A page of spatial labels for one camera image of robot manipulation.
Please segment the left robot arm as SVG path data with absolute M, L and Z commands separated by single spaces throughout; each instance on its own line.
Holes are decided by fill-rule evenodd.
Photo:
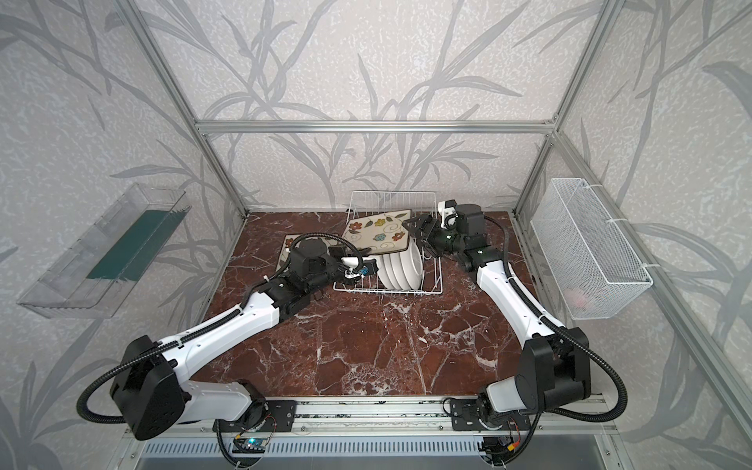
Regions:
M 334 284 L 357 284 L 376 274 L 375 258 L 358 258 L 343 245 L 319 238 L 292 246 L 274 276 L 252 288 L 225 313 L 160 341 L 148 336 L 125 350 L 123 371 L 110 395 L 139 441 L 159 436 L 176 424 L 202 420 L 237 421 L 264 400 L 250 384 L 202 383 L 194 375 L 235 346 L 276 327 L 311 302 L 314 293 Z

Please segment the floral square plate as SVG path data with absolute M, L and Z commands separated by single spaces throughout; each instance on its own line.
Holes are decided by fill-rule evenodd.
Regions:
M 411 219 L 411 210 L 389 211 L 349 221 L 342 237 L 370 256 L 400 253 L 409 247 L 409 233 L 403 222 Z
M 281 268 L 285 262 L 287 262 L 290 254 L 290 249 L 293 242 L 299 237 L 299 234 L 287 234 L 284 237 L 282 247 L 279 252 L 277 268 Z

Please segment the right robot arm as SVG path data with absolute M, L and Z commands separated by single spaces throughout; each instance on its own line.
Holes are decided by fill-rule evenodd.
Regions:
M 514 273 L 503 248 L 486 233 L 487 217 L 477 205 L 450 202 L 440 217 L 413 217 L 403 227 L 418 247 L 436 258 L 449 257 L 475 279 L 506 318 L 522 348 L 517 372 L 487 385 L 478 395 L 485 419 L 502 414 L 554 411 L 591 395 L 591 366 L 582 331 L 565 329 L 576 344 L 563 338 L 563 324 L 551 316 Z

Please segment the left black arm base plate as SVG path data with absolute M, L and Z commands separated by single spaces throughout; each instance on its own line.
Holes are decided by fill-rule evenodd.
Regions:
M 221 433 L 261 432 L 289 433 L 292 431 L 298 403 L 293 399 L 272 399 L 263 405 L 253 403 L 236 421 L 217 420 L 214 431 Z

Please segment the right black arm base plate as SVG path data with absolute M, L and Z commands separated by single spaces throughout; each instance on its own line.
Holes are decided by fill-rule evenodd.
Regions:
M 530 417 L 517 411 L 484 418 L 481 413 L 483 407 L 478 405 L 477 399 L 446 398 L 442 407 L 450 417 L 452 430 L 457 432 L 517 432 L 531 429 Z

